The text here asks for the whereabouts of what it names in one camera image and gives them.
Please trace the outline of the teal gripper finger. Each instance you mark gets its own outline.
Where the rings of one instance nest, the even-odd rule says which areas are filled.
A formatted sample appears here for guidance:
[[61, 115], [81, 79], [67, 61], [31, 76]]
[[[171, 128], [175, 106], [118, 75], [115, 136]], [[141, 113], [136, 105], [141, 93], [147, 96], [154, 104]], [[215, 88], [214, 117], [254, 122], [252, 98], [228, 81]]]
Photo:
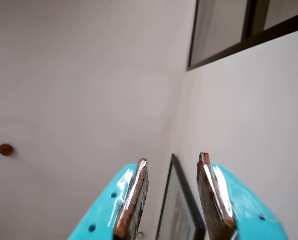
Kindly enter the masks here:
[[243, 182], [202, 152], [197, 187], [211, 240], [286, 240], [280, 220]]
[[145, 158], [124, 166], [89, 207], [68, 239], [136, 239], [148, 184]]

